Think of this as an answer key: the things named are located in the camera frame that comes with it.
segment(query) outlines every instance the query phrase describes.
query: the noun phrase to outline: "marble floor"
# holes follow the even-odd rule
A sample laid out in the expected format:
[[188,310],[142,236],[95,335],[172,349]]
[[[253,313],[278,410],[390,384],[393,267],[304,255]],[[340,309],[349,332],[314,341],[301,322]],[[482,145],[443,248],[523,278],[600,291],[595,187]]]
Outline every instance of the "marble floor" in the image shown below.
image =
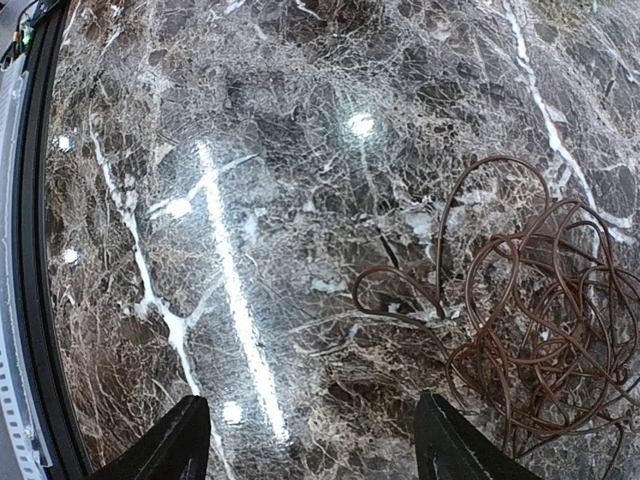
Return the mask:
[[[415,329],[354,309],[355,277],[389,263],[384,236],[428,279],[446,196],[495,153],[601,212],[638,271],[639,82],[637,0],[74,2],[48,254],[96,465],[195,393],[211,479],[416,479],[413,412],[448,395],[443,366]],[[455,272],[530,200],[483,181],[449,239],[452,310]],[[469,418],[494,438],[485,405]],[[570,437],[524,464],[596,479],[613,445]],[[611,478],[638,477],[638,453],[631,433]]]

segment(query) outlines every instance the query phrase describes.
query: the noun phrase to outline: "glossy floor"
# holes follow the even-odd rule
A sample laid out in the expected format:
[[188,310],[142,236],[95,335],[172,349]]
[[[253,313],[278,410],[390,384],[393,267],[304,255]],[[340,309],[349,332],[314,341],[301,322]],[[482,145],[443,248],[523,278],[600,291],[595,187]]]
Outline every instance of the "glossy floor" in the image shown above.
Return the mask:
[[[389,263],[381,234],[426,280],[453,182],[473,158],[507,153],[606,213],[622,262],[640,267],[640,13],[633,0],[582,3],[75,2],[48,247],[95,462],[199,393],[210,478],[417,478],[416,401],[446,388],[422,335],[352,306],[356,275]],[[504,180],[489,174],[459,206],[452,272],[529,201],[521,185],[482,211]],[[448,306],[460,301],[452,288]],[[464,335],[464,319],[445,334]],[[526,464],[599,478],[613,446],[600,440]],[[638,475],[639,448],[626,438],[614,475]]]

